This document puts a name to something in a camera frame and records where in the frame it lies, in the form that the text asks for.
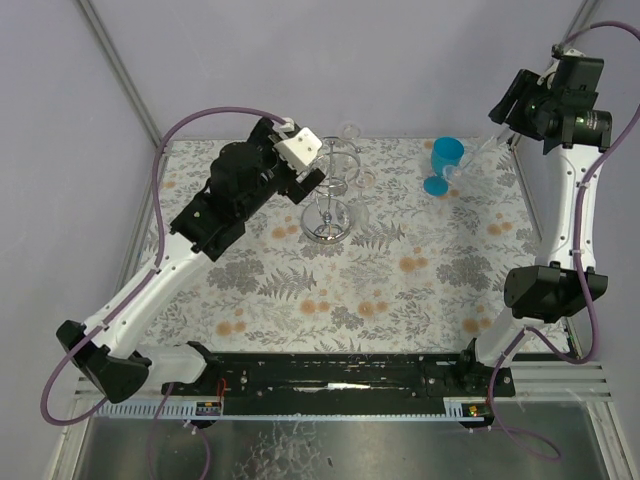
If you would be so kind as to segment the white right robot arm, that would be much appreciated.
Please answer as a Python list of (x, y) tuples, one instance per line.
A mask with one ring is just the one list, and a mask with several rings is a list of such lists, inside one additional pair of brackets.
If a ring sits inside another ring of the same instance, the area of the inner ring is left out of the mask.
[(466, 391), (489, 387), (526, 341), (542, 335), (541, 326), (592, 312), (607, 290), (592, 240), (599, 174), (611, 148), (612, 116), (595, 107), (602, 70), (593, 60), (545, 75), (522, 69), (489, 113), (494, 123), (542, 142), (554, 206), (534, 264), (507, 274), (504, 310), (454, 364)]

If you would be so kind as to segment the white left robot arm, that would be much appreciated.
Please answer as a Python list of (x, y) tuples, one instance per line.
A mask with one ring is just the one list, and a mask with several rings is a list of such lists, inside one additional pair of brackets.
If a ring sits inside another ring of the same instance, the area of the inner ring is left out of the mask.
[(324, 178), (314, 165), (323, 146), (309, 128), (263, 118), (249, 137), (224, 145), (203, 188), (159, 237), (149, 261), (99, 312), (67, 320), (56, 336), (74, 365), (111, 403), (142, 387), (193, 384), (209, 363), (194, 342), (142, 348), (152, 321), (202, 269), (246, 232), (246, 223), (275, 194), (299, 204)]

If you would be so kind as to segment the blue plastic wine glass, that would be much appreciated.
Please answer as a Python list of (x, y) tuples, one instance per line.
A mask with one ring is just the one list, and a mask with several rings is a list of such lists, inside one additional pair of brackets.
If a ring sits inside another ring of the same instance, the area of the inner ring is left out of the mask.
[(449, 176), (459, 167), (465, 153), (464, 145), (453, 137), (440, 137), (433, 142), (431, 168), (433, 174), (423, 183), (425, 192), (441, 197), (449, 190)]

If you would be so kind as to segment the clear champagne flute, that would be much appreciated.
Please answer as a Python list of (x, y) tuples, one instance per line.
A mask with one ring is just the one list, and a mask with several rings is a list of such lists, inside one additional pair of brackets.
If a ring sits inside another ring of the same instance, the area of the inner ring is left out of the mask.
[(442, 169), (443, 178), (449, 185), (460, 183), (463, 177), (472, 172), (472, 167), (482, 162), (485, 157), (502, 145), (506, 144), (511, 137), (508, 133), (501, 133), (486, 138), (478, 139), (462, 155), (457, 165), (446, 165)]

